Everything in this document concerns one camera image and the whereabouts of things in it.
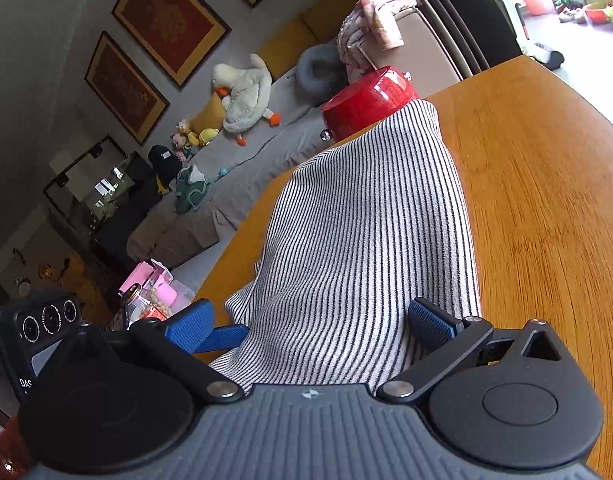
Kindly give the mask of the grey striped knit garment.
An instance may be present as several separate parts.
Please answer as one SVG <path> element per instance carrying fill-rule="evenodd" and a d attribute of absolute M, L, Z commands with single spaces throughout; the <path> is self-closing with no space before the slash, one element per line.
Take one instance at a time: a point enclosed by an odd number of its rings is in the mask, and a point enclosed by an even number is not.
<path fill-rule="evenodd" d="M 378 387 L 424 356 L 407 324 L 417 297 L 480 313 L 461 181 L 424 100 L 292 174 L 254 279 L 226 300 L 248 335 L 213 367 L 244 388 Z"/>

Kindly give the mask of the pink box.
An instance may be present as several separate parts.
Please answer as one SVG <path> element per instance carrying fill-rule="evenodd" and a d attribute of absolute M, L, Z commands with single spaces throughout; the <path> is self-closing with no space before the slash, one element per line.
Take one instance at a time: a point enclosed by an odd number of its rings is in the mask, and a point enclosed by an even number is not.
<path fill-rule="evenodd" d="M 177 281 L 159 261 L 140 262 L 119 288 L 125 324 L 142 318 L 168 318 L 185 309 L 195 297 L 195 292 Z"/>

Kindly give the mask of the green white plush toy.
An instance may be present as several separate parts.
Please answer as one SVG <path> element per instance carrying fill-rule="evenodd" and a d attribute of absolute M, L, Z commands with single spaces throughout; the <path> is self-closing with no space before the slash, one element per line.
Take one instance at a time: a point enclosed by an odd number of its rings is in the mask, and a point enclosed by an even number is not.
<path fill-rule="evenodd" d="M 175 181 L 175 210 L 178 214 L 196 211 L 212 182 L 195 165 L 180 170 Z"/>

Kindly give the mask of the glass fish tank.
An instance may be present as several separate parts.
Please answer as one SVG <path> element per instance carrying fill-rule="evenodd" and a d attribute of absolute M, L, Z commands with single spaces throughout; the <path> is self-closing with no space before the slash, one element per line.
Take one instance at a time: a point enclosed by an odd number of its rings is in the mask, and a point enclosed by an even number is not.
<path fill-rule="evenodd" d="M 61 152 L 43 195 L 52 213 L 68 228 L 94 228 L 109 219 L 152 176 L 139 152 L 128 153 L 104 136 L 78 155 Z"/>

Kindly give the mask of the black cap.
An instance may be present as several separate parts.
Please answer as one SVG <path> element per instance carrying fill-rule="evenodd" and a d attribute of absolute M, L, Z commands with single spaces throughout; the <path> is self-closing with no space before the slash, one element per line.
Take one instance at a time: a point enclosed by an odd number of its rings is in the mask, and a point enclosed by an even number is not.
<path fill-rule="evenodd" d="M 180 159 L 166 146 L 154 145 L 148 152 L 148 160 L 160 184 L 167 188 L 183 168 Z"/>

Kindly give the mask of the small yellow doll toys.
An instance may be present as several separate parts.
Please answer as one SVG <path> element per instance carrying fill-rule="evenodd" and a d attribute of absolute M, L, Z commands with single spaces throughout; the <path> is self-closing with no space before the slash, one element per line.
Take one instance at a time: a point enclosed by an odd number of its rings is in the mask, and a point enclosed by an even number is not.
<path fill-rule="evenodd" d="M 218 129 L 206 128 L 196 132 L 192 130 L 190 122 L 182 120 L 177 124 L 176 131 L 171 136 L 173 151 L 182 162 L 187 162 L 217 135 Z"/>

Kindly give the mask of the grey covered sofa bed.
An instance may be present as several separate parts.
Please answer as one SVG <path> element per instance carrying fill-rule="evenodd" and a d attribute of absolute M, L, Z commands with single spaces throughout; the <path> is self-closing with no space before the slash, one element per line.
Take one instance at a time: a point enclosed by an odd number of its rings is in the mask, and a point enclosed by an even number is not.
<path fill-rule="evenodd" d="M 270 108 L 282 115 L 280 125 L 262 119 L 244 133 L 243 148 L 221 134 L 199 151 L 190 163 L 212 182 L 207 196 L 196 211 L 178 214 L 175 194 L 166 194 L 128 236 L 131 259 L 174 268 L 195 257 L 237 230 L 273 179 L 331 145 L 321 138 L 322 104 L 304 96 L 296 66 L 272 84 Z"/>

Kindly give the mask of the yellow cushion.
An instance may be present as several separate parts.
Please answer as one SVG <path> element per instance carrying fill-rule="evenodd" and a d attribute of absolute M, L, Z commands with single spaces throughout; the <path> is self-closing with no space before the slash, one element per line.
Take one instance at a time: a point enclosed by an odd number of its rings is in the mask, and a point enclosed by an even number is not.
<path fill-rule="evenodd" d="M 193 117 L 189 123 L 192 131 L 202 133 L 204 129 L 215 129 L 220 131 L 223 127 L 226 111 L 222 105 L 220 97 L 213 93 L 207 104 L 200 112 Z"/>

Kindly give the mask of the white goose plush toy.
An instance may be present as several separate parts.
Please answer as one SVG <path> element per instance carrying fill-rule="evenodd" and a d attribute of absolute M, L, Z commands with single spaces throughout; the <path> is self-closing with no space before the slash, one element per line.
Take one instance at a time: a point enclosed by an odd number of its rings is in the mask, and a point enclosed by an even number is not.
<path fill-rule="evenodd" d="M 247 144 L 244 133 L 265 119 L 274 128 L 282 116 L 273 112 L 271 100 L 273 78 L 261 56 L 250 54 L 248 68 L 220 63 L 213 67 L 212 87 L 221 99 L 225 117 L 222 129 L 240 146 Z"/>

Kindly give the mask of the red framed picture lower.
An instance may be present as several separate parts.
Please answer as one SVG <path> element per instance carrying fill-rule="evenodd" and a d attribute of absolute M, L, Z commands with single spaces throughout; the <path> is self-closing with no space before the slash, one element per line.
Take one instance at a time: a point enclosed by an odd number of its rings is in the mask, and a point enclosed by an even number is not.
<path fill-rule="evenodd" d="M 169 100 L 105 30 L 90 58 L 85 81 L 139 145 L 170 107 Z"/>

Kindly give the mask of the red framed picture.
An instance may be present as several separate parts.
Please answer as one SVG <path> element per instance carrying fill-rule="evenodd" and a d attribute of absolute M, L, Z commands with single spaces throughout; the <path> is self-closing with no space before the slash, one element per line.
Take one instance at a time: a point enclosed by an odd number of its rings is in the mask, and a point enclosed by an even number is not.
<path fill-rule="evenodd" d="M 170 107 L 169 100 L 105 30 L 90 58 L 85 81 L 139 145 Z"/>
<path fill-rule="evenodd" d="M 204 0 L 116 0 L 112 14 L 180 89 L 230 32 Z"/>

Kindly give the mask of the red glossy round stool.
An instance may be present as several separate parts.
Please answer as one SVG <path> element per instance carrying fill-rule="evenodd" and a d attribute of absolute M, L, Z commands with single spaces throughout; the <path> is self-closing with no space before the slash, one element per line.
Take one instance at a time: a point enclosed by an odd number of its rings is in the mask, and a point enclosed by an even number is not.
<path fill-rule="evenodd" d="M 413 84 L 393 66 L 366 73 L 322 106 L 324 139 L 339 142 L 401 110 L 418 98 Z"/>

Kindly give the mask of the grey neck pillow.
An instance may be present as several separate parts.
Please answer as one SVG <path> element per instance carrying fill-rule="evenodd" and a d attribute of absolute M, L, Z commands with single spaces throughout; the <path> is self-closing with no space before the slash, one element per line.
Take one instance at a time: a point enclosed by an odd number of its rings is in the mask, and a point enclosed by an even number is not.
<path fill-rule="evenodd" d="M 328 42 L 306 49 L 298 60 L 296 79 L 313 105 L 321 105 L 343 90 L 348 84 L 347 71 L 336 45 Z"/>

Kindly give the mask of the red framed picture upper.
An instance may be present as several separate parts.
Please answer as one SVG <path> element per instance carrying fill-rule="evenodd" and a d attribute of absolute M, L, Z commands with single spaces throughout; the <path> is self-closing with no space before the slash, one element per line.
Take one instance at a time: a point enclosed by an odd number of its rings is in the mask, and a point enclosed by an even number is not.
<path fill-rule="evenodd" d="M 204 0 L 116 0 L 112 14 L 180 89 L 230 32 Z"/>

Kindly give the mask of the red plastic basin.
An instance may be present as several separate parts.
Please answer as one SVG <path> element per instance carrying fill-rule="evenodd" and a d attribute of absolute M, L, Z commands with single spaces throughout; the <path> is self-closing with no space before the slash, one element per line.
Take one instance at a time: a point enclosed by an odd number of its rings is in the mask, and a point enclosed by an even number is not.
<path fill-rule="evenodd" d="M 600 8 L 597 4 L 586 4 L 583 7 L 585 19 L 592 25 L 604 25 L 610 22 L 606 8 Z"/>

